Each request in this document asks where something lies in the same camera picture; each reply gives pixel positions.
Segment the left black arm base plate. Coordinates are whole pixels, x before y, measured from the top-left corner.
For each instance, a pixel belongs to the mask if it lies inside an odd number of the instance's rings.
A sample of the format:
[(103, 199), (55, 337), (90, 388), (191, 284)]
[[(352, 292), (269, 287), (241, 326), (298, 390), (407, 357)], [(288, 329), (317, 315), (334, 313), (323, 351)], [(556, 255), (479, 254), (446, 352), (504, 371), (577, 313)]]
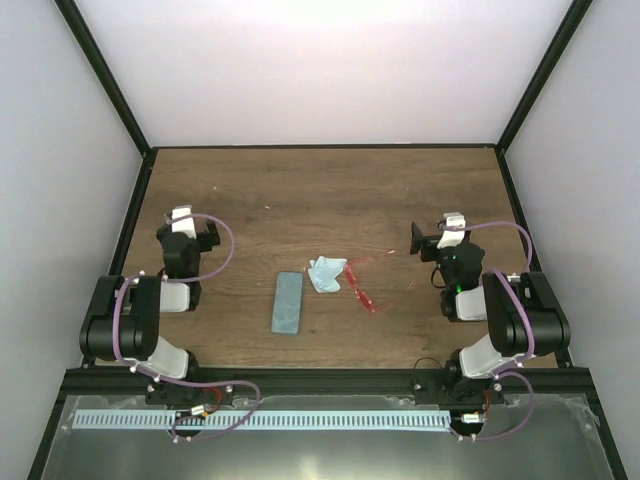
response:
[(156, 382), (147, 378), (147, 403), (165, 405), (177, 409), (189, 409), (201, 404), (230, 405), (238, 389), (230, 382), (238, 380), (236, 372), (226, 368), (201, 367), (188, 372), (182, 382), (198, 383), (198, 386), (178, 385), (175, 381)]

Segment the light blue cleaning cloth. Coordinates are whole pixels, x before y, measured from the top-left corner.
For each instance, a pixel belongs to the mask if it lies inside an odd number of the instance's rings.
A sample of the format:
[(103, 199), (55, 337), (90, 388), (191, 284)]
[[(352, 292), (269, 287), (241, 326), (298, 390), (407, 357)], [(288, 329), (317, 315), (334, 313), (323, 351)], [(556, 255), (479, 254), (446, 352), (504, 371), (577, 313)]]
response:
[(319, 256), (309, 261), (307, 274), (314, 290), (319, 293), (336, 293), (340, 290), (337, 277), (342, 274), (347, 264), (344, 258), (328, 258)]

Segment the blue green glasses case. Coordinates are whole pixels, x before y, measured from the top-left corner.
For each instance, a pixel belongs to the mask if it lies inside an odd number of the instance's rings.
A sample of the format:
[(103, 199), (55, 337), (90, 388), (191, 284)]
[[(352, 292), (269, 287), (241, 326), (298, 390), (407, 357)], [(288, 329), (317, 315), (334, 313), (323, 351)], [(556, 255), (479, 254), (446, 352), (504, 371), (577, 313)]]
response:
[(276, 279), (271, 332), (297, 335), (299, 332), (304, 277), (298, 272), (279, 272)]

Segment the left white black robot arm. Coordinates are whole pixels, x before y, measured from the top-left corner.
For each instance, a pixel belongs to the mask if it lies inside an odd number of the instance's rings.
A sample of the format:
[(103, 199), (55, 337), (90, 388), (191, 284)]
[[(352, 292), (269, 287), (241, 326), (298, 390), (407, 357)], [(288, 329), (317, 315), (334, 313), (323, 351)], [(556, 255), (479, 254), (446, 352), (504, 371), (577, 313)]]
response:
[(199, 304), (201, 256), (220, 244), (216, 220), (202, 218), (201, 230), (188, 216), (158, 229), (163, 268), (156, 275), (100, 277), (79, 334), (83, 355), (120, 362), (156, 382), (170, 379), (170, 393), (184, 404), (203, 395), (205, 381), (193, 371), (195, 356), (162, 338), (159, 325), (163, 313), (185, 313)]

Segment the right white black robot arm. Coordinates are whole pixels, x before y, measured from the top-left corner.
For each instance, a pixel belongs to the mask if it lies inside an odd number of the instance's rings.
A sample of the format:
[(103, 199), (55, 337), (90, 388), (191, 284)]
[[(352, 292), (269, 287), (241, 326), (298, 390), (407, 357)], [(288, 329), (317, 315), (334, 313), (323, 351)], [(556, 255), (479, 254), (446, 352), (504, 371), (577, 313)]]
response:
[[(521, 272), (486, 269), (486, 252), (471, 233), (490, 227), (514, 227), (526, 245)], [(443, 283), (441, 312), (451, 322), (484, 322), (487, 333), (454, 353), (441, 374), (441, 389), (458, 403), (472, 399), (481, 384), (513, 373), (527, 361), (556, 354), (571, 340), (569, 322), (545, 274), (531, 269), (533, 242), (524, 227), (508, 221), (467, 225), (459, 213), (438, 223), (427, 235), (411, 224), (410, 253), (432, 263)]]

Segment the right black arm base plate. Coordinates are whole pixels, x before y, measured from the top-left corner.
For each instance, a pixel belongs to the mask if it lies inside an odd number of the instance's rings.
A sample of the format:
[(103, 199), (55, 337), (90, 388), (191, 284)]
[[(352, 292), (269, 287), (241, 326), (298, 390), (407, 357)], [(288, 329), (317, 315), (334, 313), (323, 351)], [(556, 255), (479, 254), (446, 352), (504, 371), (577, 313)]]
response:
[(489, 380), (465, 377), (454, 358), (445, 363), (433, 357), (418, 358), (411, 369), (410, 386), (418, 404), (483, 409), (500, 398)]

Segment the red transparent sunglasses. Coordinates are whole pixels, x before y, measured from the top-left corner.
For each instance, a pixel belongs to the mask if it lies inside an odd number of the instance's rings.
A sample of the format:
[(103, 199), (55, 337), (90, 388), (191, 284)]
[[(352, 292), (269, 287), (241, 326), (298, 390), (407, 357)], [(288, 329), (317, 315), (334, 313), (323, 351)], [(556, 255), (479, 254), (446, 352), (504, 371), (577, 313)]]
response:
[(395, 303), (395, 301), (394, 300), (389, 300), (389, 301), (384, 302), (384, 303), (376, 303), (366, 293), (366, 291), (361, 288), (361, 286), (360, 286), (360, 284), (358, 282), (358, 279), (357, 279), (357, 276), (356, 276), (354, 268), (355, 268), (356, 265), (367, 263), (367, 262), (373, 261), (373, 260), (377, 260), (379, 258), (386, 257), (386, 256), (392, 255), (394, 253), (395, 253), (394, 250), (389, 250), (389, 251), (387, 251), (385, 253), (382, 253), (382, 254), (379, 254), (379, 255), (366, 256), (366, 257), (360, 257), (360, 258), (348, 260), (346, 262), (344, 268), (343, 268), (344, 277), (346, 278), (348, 284), (350, 285), (350, 287), (354, 291), (354, 294), (356, 295), (356, 297), (358, 298), (360, 303), (363, 305), (365, 310), (370, 314), (374, 314), (374, 313), (377, 313), (377, 312), (380, 312), (380, 311), (383, 311), (383, 310), (389, 308), (391, 305), (393, 305)]

